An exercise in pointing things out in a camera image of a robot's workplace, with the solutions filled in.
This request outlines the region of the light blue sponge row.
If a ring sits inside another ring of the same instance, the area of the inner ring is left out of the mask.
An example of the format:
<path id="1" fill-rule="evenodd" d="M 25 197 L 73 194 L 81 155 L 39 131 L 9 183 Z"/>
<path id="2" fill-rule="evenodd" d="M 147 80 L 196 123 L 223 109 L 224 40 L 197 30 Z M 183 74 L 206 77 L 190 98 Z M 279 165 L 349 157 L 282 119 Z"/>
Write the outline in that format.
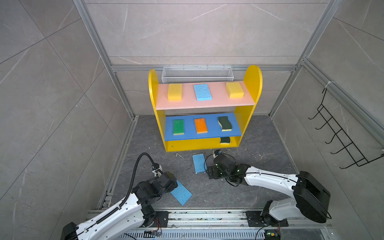
<path id="1" fill-rule="evenodd" d="M 193 162 L 194 162 L 194 168 L 195 173 L 203 173 L 206 171 L 206 163 L 205 163 L 205 155 L 204 154 L 197 154 L 193 155 Z"/>

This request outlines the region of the dark green curved sponge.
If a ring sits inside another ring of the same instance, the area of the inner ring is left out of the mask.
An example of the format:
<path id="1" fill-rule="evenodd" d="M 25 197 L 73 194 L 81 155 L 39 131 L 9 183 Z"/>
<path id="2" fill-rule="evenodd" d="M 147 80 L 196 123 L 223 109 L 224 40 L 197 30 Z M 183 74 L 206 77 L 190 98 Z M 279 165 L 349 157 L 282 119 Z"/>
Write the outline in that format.
<path id="1" fill-rule="evenodd" d="M 222 137 L 220 139 L 220 144 L 221 145 L 229 145 L 231 143 L 231 138 L 230 137 Z"/>
<path id="2" fill-rule="evenodd" d="M 218 123 L 222 129 L 222 132 L 231 131 L 233 129 L 233 126 L 232 126 L 228 116 L 218 117 Z"/>

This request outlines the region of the orange sponge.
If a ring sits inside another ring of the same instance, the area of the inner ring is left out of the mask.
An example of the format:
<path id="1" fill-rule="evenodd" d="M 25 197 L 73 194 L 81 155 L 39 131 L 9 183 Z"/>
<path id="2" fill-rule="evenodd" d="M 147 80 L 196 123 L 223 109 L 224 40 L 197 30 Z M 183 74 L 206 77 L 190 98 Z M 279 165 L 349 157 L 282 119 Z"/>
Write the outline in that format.
<path id="1" fill-rule="evenodd" d="M 194 119 L 197 134 L 205 134 L 208 132 L 208 127 L 205 118 Z"/>

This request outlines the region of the green yellow sponge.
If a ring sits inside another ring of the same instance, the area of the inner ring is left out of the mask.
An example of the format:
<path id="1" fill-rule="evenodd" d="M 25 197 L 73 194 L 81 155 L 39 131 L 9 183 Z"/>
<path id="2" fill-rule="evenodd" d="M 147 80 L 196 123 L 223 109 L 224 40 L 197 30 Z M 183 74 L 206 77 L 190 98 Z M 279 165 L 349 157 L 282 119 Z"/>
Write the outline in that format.
<path id="1" fill-rule="evenodd" d="M 173 135 L 179 136 L 185 134 L 185 124 L 183 119 L 173 120 Z"/>

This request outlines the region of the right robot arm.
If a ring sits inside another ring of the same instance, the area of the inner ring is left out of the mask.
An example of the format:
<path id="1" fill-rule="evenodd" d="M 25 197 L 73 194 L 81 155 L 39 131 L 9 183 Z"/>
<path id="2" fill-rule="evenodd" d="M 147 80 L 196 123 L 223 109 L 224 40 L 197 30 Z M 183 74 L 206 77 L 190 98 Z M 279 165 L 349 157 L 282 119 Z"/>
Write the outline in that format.
<path id="1" fill-rule="evenodd" d="M 213 157 L 213 165 L 203 164 L 209 179 L 223 179 L 233 187 L 262 187 L 287 196 L 285 200 L 267 201 L 260 214 L 252 216 L 251 220 L 273 226 L 288 218 L 305 217 L 320 224 L 332 219 L 329 213 L 331 194 L 310 173 L 281 174 L 237 164 L 232 156 L 220 150 L 215 151 Z"/>

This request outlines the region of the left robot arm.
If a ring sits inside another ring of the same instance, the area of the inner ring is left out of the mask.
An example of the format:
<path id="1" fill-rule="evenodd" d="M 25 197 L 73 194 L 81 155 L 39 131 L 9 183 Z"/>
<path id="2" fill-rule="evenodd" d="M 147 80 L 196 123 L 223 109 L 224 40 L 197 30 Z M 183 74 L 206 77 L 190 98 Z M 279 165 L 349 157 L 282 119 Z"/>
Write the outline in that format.
<path id="1" fill-rule="evenodd" d="M 148 157 L 155 176 L 141 181 L 134 186 L 140 160 Z M 124 232 L 138 227 L 150 226 L 156 211 L 152 204 L 164 194 L 178 187 L 176 177 L 170 172 L 163 172 L 159 164 L 148 153 L 141 153 L 137 158 L 125 197 L 96 217 L 81 224 L 73 222 L 63 227 L 62 240 L 113 240 Z"/>

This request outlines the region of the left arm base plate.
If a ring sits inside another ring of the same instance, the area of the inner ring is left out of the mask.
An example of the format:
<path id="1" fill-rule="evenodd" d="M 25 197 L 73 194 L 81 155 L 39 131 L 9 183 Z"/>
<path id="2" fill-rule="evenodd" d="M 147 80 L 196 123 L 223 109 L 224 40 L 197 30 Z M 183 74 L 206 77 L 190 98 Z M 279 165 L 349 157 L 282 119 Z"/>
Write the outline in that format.
<path id="1" fill-rule="evenodd" d="M 156 212 L 155 219 L 150 225 L 151 228 L 166 228 L 168 226 L 170 212 L 158 211 Z"/>

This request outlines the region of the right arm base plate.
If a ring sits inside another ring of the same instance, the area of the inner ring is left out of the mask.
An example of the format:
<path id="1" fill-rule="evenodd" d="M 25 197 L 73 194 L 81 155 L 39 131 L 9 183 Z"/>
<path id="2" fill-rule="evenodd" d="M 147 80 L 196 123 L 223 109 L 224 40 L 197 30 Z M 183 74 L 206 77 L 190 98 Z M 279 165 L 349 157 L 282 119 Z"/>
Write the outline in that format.
<path id="1" fill-rule="evenodd" d="M 269 215 L 263 216 L 262 211 L 246 211 L 246 218 L 249 227 L 288 227 L 288 221 L 286 219 L 282 221 L 275 220 Z"/>

